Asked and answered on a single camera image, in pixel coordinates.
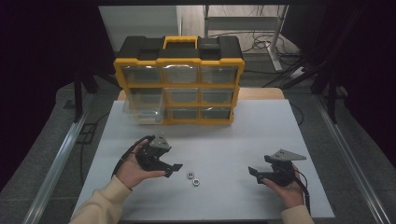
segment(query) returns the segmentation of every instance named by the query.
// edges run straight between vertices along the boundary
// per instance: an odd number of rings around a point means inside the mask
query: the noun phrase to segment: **hex nut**
[[[193,179],[194,178],[194,172],[188,172],[187,173],[187,178],[188,179]]]
[[[192,184],[196,187],[199,185],[199,179],[192,180]]]

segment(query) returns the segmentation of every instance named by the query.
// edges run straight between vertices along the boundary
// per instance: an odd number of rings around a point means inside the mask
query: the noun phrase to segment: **beige sleeve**
[[[308,213],[305,205],[298,205],[284,210],[281,213],[284,224],[313,224],[314,220]]]
[[[81,205],[70,223],[117,223],[122,213],[122,204],[131,193],[113,176],[107,186],[95,190],[91,198]]]

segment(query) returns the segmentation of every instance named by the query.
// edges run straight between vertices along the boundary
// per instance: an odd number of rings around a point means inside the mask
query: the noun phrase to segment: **clear plastic drawer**
[[[201,107],[202,119],[229,119],[230,107]]]
[[[129,83],[160,83],[160,70],[155,66],[125,66],[122,71]]]
[[[169,83],[196,83],[197,66],[190,65],[167,65],[162,68],[163,76]]]
[[[233,101],[233,89],[201,88],[203,103],[230,104]]]
[[[165,88],[168,103],[197,103],[198,88]]]
[[[236,71],[235,66],[201,66],[202,82],[232,84],[235,83]]]
[[[198,119],[198,107],[170,107],[172,119]]]
[[[126,103],[130,105],[124,106],[124,113],[133,117],[138,123],[160,124],[163,122],[164,104],[161,88],[131,89],[131,95]]]

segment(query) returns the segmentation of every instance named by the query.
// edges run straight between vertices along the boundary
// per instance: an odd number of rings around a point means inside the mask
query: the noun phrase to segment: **white tabletop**
[[[279,149],[307,157],[294,164],[308,179],[312,217],[334,217],[289,101],[238,101],[231,125],[137,125],[116,101],[76,207],[104,187],[119,157],[138,139],[164,133],[172,149],[161,161],[183,167],[169,178],[149,179],[134,188],[121,220],[220,221],[279,219],[276,194],[248,173],[248,166],[271,172],[264,155]],[[187,178],[194,172],[195,187]]]

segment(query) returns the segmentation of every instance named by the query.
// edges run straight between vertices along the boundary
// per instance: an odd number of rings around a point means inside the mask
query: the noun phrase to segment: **hand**
[[[144,171],[142,167],[140,167],[139,163],[137,163],[135,153],[137,153],[138,150],[140,150],[140,148],[147,143],[148,140],[146,139],[138,144],[116,173],[116,177],[128,189],[137,186],[140,182],[147,178],[165,175],[165,171]]]
[[[296,177],[300,179],[300,175],[297,172],[298,171],[297,167],[294,166],[294,164],[293,167],[294,170],[296,170],[295,172]],[[277,193],[277,195],[282,199],[283,204],[285,204],[287,208],[292,208],[297,205],[304,204],[303,190],[295,181],[293,181],[291,184],[289,184],[286,187],[280,187],[279,185],[277,185],[276,183],[274,183],[273,181],[267,178],[264,178],[262,182],[268,188],[273,189]]]

